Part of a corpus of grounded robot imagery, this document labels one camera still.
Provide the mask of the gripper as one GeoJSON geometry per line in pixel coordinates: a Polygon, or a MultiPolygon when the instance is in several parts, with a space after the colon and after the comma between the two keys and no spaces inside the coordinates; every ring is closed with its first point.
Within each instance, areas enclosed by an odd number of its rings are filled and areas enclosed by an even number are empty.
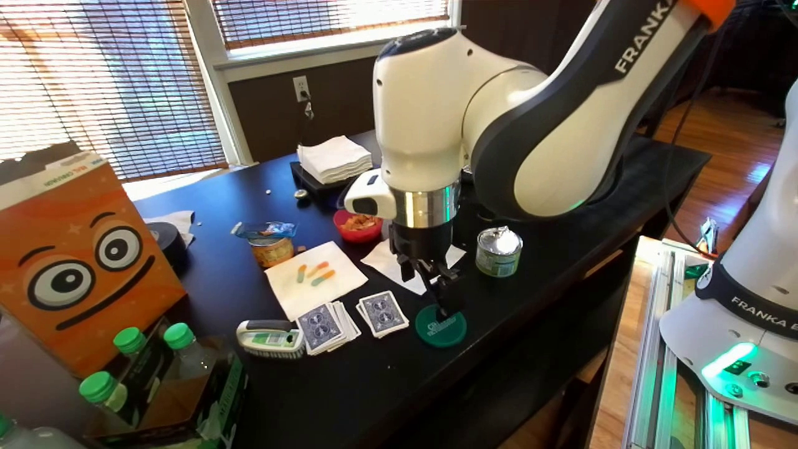
{"type": "Polygon", "coordinates": [[[464,304],[461,276],[445,262],[453,228],[453,222],[431,228],[411,228],[396,223],[388,227],[388,244],[401,268],[401,281],[408,283],[416,273],[421,276],[425,290],[435,302],[437,321],[455,316],[464,304]]]}

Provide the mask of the green round plastic lid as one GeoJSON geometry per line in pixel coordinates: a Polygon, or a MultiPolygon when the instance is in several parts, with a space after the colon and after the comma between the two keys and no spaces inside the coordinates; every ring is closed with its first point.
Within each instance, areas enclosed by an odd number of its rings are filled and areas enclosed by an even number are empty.
{"type": "Polygon", "coordinates": [[[448,349],[460,344],[468,330],[467,321],[461,312],[438,319],[436,305],[422,307],[413,323],[416,335],[436,349],[448,349]]]}

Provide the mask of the small jar with tan label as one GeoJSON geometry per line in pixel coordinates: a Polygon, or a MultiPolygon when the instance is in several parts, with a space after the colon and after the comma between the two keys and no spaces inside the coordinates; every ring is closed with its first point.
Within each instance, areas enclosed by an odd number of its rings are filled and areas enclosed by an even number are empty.
{"type": "Polygon", "coordinates": [[[290,238],[250,239],[251,252],[257,264],[266,269],[294,257],[294,245],[290,238]]]}

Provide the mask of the stack of blue playing cards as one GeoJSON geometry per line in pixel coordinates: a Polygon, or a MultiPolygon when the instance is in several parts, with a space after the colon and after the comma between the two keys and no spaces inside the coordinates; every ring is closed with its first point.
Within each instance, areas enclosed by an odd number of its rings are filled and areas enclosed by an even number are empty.
{"type": "Polygon", "coordinates": [[[355,305],[372,335],[381,339],[396,331],[407,329],[410,320],[390,291],[379,292],[359,299],[355,305]]]}
{"type": "Polygon", "coordinates": [[[341,301],[325,303],[296,319],[308,355],[330,352],[362,335],[341,301]]]}

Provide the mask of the red bowl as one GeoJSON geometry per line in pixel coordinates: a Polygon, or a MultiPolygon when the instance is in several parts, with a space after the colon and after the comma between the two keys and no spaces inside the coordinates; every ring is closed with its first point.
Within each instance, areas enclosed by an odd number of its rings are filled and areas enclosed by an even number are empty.
{"type": "Polygon", "coordinates": [[[333,216],[333,222],[342,239],[350,243],[367,243],[378,239],[382,235],[383,220],[379,217],[378,225],[373,228],[368,228],[365,232],[347,232],[341,228],[341,225],[347,220],[349,216],[356,215],[356,213],[348,212],[347,210],[337,210],[333,216]]]}

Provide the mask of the black flat box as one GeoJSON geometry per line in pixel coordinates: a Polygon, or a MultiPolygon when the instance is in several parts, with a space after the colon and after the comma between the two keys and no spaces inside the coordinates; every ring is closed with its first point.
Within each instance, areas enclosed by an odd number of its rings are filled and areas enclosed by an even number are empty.
{"type": "Polygon", "coordinates": [[[358,177],[358,175],[349,176],[342,181],[324,184],[302,168],[299,162],[290,162],[289,166],[293,180],[298,187],[307,190],[314,201],[321,201],[330,205],[336,203],[351,182],[354,182],[358,177]]]}

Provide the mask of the stack of white napkins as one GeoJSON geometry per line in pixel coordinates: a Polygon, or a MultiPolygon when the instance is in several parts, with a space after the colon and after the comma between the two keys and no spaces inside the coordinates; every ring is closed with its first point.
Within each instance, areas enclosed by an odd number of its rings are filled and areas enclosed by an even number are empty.
{"type": "Polygon", "coordinates": [[[372,154],[345,136],[314,146],[298,145],[297,158],[302,169],[323,185],[373,170],[372,154]]]}

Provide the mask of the white and green scrub brush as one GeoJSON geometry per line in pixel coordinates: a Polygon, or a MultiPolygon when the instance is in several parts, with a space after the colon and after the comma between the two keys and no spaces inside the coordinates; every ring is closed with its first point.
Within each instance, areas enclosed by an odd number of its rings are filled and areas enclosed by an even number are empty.
{"type": "Polygon", "coordinates": [[[276,360],[299,360],[307,353],[304,332],[283,319],[248,319],[236,329],[236,339],[248,354],[276,360]]]}

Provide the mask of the clear blue plastic wrapper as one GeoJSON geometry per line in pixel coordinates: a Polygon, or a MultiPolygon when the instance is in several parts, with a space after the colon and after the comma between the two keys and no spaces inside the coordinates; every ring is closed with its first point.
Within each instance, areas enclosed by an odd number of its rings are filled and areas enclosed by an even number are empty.
{"type": "Polygon", "coordinates": [[[269,221],[265,223],[243,223],[238,222],[233,226],[231,235],[247,241],[259,241],[260,239],[292,239],[297,233],[296,223],[285,223],[281,221],[269,221]]]}

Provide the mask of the crumpled white paper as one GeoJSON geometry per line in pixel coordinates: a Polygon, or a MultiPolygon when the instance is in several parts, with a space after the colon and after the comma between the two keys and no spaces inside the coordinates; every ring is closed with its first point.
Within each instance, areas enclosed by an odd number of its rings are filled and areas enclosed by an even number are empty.
{"type": "Polygon", "coordinates": [[[195,239],[194,234],[191,232],[194,218],[195,213],[193,211],[183,210],[157,217],[145,217],[143,221],[146,223],[168,223],[174,225],[179,231],[185,246],[188,247],[195,239]]]}

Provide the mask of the black tape roll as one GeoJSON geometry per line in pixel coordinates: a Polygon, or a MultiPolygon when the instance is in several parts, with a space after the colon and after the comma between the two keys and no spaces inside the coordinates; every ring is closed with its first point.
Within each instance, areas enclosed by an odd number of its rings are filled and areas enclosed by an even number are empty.
{"type": "Polygon", "coordinates": [[[182,273],[188,265],[188,250],[178,228],[166,222],[147,223],[147,228],[172,269],[182,273]]]}

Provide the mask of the cardboard bottle pack tray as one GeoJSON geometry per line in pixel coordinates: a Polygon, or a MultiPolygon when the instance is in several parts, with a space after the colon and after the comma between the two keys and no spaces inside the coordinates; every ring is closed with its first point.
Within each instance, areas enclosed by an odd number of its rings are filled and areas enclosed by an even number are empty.
{"type": "Polygon", "coordinates": [[[234,349],[219,336],[197,338],[218,356],[211,375],[177,377],[177,358],[163,341],[171,326],[160,319],[145,333],[150,359],[140,373],[117,376],[139,412],[136,427],[124,427],[94,407],[85,436],[103,449],[231,449],[248,386],[234,349]]]}

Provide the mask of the window with bamboo blind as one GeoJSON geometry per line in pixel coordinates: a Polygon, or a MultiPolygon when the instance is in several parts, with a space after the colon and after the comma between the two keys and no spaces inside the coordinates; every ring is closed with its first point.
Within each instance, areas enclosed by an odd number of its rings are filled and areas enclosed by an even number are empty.
{"type": "Polygon", "coordinates": [[[449,19],[450,0],[210,0],[225,48],[449,19]]]}
{"type": "Polygon", "coordinates": [[[227,167],[183,0],[0,0],[0,162],[65,142],[124,181],[227,167]]]}

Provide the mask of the silver metal clamp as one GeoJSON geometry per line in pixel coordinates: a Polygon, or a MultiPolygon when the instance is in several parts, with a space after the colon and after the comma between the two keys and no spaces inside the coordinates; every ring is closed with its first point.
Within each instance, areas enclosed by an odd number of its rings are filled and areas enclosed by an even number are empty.
{"type": "Polygon", "coordinates": [[[715,219],[707,217],[700,227],[700,238],[696,247],[702,252],[715,258],[718,253],[719,226],[715,219]]]}

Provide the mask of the orange box with cartoon face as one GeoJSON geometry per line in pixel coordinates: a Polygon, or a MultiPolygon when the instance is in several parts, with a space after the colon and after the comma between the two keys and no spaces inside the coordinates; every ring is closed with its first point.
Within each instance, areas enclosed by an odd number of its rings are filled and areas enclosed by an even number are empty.
{"type": "Polygon", "coordinates": [[[0,311],[82,379],[187,292],[108,161],[44,154],[0,164],[0,311]]]}

